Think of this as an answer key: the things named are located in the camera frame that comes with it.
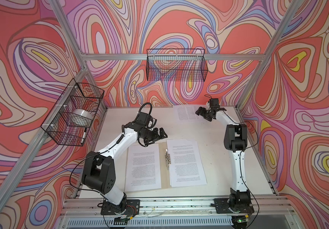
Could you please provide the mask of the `printed paper sheet back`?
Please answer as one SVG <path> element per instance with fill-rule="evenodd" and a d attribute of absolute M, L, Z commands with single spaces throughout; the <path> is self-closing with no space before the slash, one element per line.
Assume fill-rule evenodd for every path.
<path fill-rule="evenodd" d="M 205 121 L 202 116 L 195 114 L 200 107 L 203 107 L 203 105 L 173 106 L 175 121 L 178 123 L 194 123 Z"/>

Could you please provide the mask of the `aluminium frame post right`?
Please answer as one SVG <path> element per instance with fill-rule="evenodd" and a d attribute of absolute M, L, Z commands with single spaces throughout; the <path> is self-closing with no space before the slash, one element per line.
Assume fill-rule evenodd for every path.
<path fill-rule="evenodd" d="M 268 61 L 271 60 L 271 56 L 273 51 L 275 50 L 278 42 L 281 40 L 284 32 L 287 30 L 288 26 L 290 25 L 293 17 L 297 13 L 299 7 L 304 1 L 291 1 L 288 9 L 286 10 L 286 13 L 284 17 L 282 18 L 279 26 L 277 27 L 274 36 L 271 38 L 270 43 L 268 47 L 266 48 L 265 55 L 263 60 L 259 61 L 257 67 L 255 68 L 252 76 L 247 82 L 247 85 L 245 86 L 240 98 L 238 99 L 238 102 L 235 106 L 237 111 L 240 111 L 246 104 L 249 96 L 251 95 L 257 80 L 261 76 L 264 68 L 268 64 Z"/>

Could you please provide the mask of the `aluminium front rail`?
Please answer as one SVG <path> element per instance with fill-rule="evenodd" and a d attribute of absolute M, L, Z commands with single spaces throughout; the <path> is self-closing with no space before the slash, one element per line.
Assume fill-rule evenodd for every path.
<path fill-rule="evenodd" d="M 247 208 L 229 210 L 226 197 L 129 198 L 120 215 L 103 210 L 99 198 L 70 199 L 57 229 L 240 228 L 302 229 L 291 206 L 281 196 L 258 196 Z"/>

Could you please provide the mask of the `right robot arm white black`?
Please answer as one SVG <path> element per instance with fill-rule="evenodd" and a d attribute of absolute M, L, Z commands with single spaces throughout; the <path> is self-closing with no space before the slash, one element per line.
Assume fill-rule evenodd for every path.
<path fill-rule="evenodd" d="M 247 149 L 247 126 L 234 121 L 224 108 L 199 107 L 195 112 L 208 121 L 217 120 L 225 126 L 224 147 L 231 159 L 233 185 L 228 199 L 228 207 L 236 211 L 251 204 L 251 192 L 245 179 L 245 151 Z"/>

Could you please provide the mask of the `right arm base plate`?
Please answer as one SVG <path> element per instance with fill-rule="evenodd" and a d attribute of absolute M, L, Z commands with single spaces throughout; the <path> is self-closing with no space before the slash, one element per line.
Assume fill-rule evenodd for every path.
<path fill-rule="evenodd" d="M 211 203 L 217 214 L 233 214 L 233 215 L 252 215 L 255 210 L 252 204 L 236 204 L 231 207 L 229 198 L 214 198 Z"/>

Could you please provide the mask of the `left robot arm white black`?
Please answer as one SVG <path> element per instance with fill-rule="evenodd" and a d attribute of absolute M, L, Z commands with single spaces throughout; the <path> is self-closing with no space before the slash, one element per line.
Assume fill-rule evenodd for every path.
<path fill-rule="evenodd" d="M 121 126 L 121 133 L 109 145 L 98 152 L 87 154 L 81 176 L 82 184 L 99 192 L 109 203 L 119 206 L 125 193 L 115 185 L 115 160 L 141 139 L 140 145 L 147 147 L 167 137 L 163 128 L 149 128 L 134 123 Z"/>

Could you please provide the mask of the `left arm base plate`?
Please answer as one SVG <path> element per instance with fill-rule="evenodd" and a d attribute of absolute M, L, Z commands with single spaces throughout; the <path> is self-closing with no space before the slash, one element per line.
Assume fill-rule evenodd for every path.
<path fill-rule="evenodd" d="M 101 208 L 101 215 L 127 215 L 135 216 L 140 212 L 140 200 L 139 199 L 123 199 L 119 205 L 114 205 L 108 201 L 99 203 L 97 205 Z"/>

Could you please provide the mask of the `metal folder fastener clip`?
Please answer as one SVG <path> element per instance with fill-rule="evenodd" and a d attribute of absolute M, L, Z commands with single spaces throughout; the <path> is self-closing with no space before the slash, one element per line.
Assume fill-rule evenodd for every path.
<path fill-rule="evenodd" d="M 170 165 L 171 165 L 171 157 L 170 157 L 170 154 L 168 152 L 168 149 L 165 150 L 165 161 L 166 161 L 167 168 L 169 168 Z"/>

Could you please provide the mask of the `printed paper sheet front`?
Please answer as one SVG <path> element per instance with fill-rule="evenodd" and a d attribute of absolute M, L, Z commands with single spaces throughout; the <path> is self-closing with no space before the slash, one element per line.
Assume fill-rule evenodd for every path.
<path fill-rule="evenodd" d="M 206 185 L 207 180 L 198 143 L 194 140 L 168 140 L 169 175 L 172 188 Z"/>

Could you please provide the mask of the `printed paper sheet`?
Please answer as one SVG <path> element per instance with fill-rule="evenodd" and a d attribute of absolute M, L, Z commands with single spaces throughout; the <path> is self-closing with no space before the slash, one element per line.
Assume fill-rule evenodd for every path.
<path fill-rule="evenodd" d="M 203 105 L 173 106 L 175 121 L 178 123 L 194 123 L 205 121 L 202 116 L 195 114 L 200 107 L 203 107 Z"/>
<path fill-rule="evenodd" d="M 128 149 L 125 191 L 161 189 L 159 145 L 140 145 Z"/>
<path fill-rule="evenodd" d="M 169 175 L 172 188 L 206 185 L 207 180 L 198 143 L 194 140 L 168 140 Z"/>

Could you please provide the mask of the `silver tape roll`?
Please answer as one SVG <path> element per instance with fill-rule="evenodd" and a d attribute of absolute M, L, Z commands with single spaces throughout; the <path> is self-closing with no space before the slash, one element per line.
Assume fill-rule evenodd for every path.
<path fill-rule="evenodd" d="M 72 113 L 71 120 L 77 127 L 89 127 L 92 123 L 93 116 L 86 110 L 76 109 Z"/>

